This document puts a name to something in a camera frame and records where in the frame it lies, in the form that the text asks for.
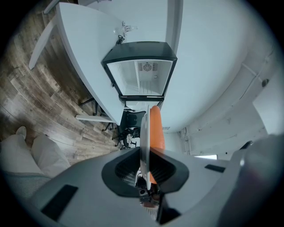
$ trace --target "white table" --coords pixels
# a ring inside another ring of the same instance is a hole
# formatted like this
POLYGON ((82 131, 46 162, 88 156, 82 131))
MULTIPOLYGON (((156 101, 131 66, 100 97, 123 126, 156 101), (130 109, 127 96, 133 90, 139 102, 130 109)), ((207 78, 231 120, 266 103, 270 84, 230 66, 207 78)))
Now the white table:
POLYGON ((40 36, 29 63, 32 69, 49 37, 57 27, 67 54, 79 77, 109 117, 82 116, 76 118, 88 121, 114 122, 120 125, 125 103, 110 82, 101 62, 113 48, 118 35, 116 27, 122 21, 81 5, 59 3, 57 14, 40 36))

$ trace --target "office chair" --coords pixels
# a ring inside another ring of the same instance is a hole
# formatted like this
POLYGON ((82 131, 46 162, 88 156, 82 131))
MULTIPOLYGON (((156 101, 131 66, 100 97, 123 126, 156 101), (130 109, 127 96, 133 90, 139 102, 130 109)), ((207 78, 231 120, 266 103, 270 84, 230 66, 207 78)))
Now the office chair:
POLYGON ((118 142, 116 147, 118 146, 121 140, 127 137, 128 134, 131 134, 133 138, 140 137, 140 129, 141 129, 141 122, 142 118, 144 117, 146 111, 141 112, 130 112, 124 111, 122 115, 122 119, 120 125, 117 126, 118 129, 118 136, 112 138, 112 140, 118 138, 118 142))

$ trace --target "wooden floor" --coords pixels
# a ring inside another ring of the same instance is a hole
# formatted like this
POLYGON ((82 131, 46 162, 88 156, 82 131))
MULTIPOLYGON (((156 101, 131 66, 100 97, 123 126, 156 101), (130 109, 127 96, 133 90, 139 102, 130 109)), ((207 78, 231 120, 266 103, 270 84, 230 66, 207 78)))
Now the wooden floor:
POLYGON ((90 93, 73 68, 58 33, 43 50, 35 68, 28 63, 37 39, 55 15, 43 10, 42 1, 22 21, 0 62, 0 139, 27 127, 31 147, 41 133, 55 141, 74 164, 80 160, 116 151, 111 137, 116 130, 102 132, 107 123, 80 121, 77 114, 92 115, 93 102, 78 106, 90 93))

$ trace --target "orange part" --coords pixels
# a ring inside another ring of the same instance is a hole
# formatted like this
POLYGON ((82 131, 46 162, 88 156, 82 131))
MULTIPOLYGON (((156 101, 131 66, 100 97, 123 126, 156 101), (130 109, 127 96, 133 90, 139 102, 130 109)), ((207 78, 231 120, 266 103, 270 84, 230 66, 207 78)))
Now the orange part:
MULTIPOLYGON (((162 128, 162 119, 160 108, 153 106, 150 109, 150 147, 165 149, 165 139, 162 128)), ((150 173, 150 182, 156 184, 157 182, 150 173)))

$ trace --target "desk leg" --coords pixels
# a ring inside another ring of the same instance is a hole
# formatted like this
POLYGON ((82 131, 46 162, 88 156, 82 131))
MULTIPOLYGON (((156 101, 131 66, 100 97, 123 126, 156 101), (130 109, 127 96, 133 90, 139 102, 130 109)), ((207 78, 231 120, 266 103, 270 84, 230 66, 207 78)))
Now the desk leg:
POLYGON ((59 2, 59 0, 52 0, 51 3, 45 8, 44 14, 48 14, 49 11, 55 7, 55 5, 59 2))
POLYGON ((95 116, 98 115, 98 107, 99 107, 99 104, 97 103, 97 101, 95 101, 95 116))
POLYGON ((83 106, 83 105, 85 105, 85 104, 87 104, 87 103, 89 103, 89 102, 91 102, 91 101, 94 101, 94 100, 95 100, 94 98, 90 98, 89 100, 87 100, 87 101, 85 101, 85 102, 79 104, 79 106, 83 106))
POLYGON ((28 67, 30 68, 30 70, 32 70, 35 67, 36 62, 39 59, 41 52, 43 51, 45 45, 47 44, 55 27, 57 27, 56 25, 57 25, 57 15, 55 15, 51 19, 51 21, 48 23, 48 25, 45 27, 43 33, 41 34, 39 40, 37 41, 35 45, 34 51, 31 56, 30 63, 28 64, 28 67))
POLYGON ((105 129, 102 129, 102 132, 106 131, 106 130, 108 129, 108 127, 109 127, 110 125, 112 125, 112 124, 113 124, 112 122, 109 122, 109 123, 107 124, 106 128, 105 128, 105 129))

